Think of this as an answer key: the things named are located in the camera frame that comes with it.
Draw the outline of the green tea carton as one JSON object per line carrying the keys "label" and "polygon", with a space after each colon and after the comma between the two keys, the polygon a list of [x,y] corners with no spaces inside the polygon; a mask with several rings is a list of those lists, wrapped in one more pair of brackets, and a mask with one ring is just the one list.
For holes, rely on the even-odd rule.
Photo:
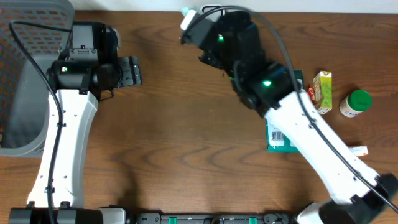
{"label": "green tea carton", "polygon": [[315,107],[319,114],[332,110],[332,73],[320,71],[313,79]]}

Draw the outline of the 3M gloves package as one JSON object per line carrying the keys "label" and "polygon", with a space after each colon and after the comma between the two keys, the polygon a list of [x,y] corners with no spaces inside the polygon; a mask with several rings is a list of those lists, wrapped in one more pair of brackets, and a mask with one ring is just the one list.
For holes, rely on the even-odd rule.
{"label": "3M gloves package", "polygon": [[282,131],[266,120],[267,151],[278,153],[299,153],[299,150]]}

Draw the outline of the green lid white jar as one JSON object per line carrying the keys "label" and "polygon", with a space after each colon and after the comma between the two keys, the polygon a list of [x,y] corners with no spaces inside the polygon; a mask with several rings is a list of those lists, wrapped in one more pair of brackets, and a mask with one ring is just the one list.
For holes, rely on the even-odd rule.
{"label": "green lid white jar", "polygon": [[357,117],[360,113],[368,110],[373,103],[371,95],[362,89],[350,93],[339,105],[342,115],[348,118]]}

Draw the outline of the small orange box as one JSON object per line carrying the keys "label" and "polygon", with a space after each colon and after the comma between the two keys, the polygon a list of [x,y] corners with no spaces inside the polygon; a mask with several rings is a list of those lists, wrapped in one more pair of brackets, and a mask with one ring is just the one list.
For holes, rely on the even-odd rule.
{"label": "small orange box", "polygon": [[367,146],[353,146],[353,147],[349,147],[349,150],[357,157],[368,155],[368,147]]}

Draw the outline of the light green tissue pack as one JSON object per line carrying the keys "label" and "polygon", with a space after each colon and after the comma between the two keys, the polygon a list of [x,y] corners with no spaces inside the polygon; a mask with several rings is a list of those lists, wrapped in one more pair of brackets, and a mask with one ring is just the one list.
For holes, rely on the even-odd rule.
{"label": "light green tissue pack", "polygon": [[194,9],[195,9],[194,7],[183,7],[181,8],[180,12],[182,13],[183,16],[187,16],[188,13]]}

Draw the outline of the red sachet stick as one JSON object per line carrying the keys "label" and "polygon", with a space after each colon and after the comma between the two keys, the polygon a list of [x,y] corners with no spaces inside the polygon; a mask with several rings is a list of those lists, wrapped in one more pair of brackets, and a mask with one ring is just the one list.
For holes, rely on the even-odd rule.
{"label": "red sachet stick", "polygon": [[311,99],[311,102],[315,104],[315,91],[313,89],[313,85],[309,85],[307,93]]}

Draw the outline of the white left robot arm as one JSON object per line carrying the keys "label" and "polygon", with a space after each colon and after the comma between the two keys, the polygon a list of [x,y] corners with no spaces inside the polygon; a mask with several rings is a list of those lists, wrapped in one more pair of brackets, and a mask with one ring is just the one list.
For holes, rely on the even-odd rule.
{"label": "white left robot arm", "polygon": [[137,57],[119,57],[119,36],[101,22],[75,21],[72,37],[47,70],[38,69],[49,91],[49,118],[35,184],[10,223],[134,223],[128,209],[84,207],[83,169],[93,118],[103,91],[140,85]]}

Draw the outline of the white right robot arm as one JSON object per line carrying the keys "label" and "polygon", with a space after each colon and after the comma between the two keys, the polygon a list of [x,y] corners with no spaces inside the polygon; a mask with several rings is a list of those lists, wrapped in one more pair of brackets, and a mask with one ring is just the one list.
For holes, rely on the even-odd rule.
{"label": "white right robot arm", "polygon": [[185,9],[182,44],[202,50],[200,61],[224,70],[241,102],[288,137],[323,181],[329,201],[311,203],[296,223],[370,223],[397,193],[397,178],[378,174],[355,156],[316,111],[300,86],[283,40],[269,21],[285,63],[268,59],[256,21],[263,16],[239,6],[210,12]]}

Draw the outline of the white barcode scanner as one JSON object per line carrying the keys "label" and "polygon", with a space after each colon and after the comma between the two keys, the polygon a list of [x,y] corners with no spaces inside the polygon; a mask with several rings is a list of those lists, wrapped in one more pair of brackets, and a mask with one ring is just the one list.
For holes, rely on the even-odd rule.
{"label": "white barcode scanner", "polygon": [[208,12],[208,11],[210,11],[210,10],[212,10],[212,9],[217,9],[217,8],[219,8],[219,7],[221,7],[220,4],[205,4],[205,5],[202,5],[202,6],[201,6],[200,10],[201,10],[203,13],[205,13],[205,12]]}

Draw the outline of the grey plastic basket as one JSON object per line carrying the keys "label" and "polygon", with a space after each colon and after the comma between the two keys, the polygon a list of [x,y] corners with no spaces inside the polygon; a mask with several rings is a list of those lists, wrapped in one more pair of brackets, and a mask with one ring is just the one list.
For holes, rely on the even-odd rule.
{"label": "grey plastic basket", "polygon": [[66,48],[75,10],[70,1],[1,1],[1,155],[41,157],[48,125],[49,91],[9,30],[46,71]]}

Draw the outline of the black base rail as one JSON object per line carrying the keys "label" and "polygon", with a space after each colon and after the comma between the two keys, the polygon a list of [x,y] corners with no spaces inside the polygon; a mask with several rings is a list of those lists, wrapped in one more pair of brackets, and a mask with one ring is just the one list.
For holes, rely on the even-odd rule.
{"label": "black base rail", "polygon": [[129,215],[130,224],[297,224],[295,218],[286,213],[266,214],[160,214],[141,213]]}

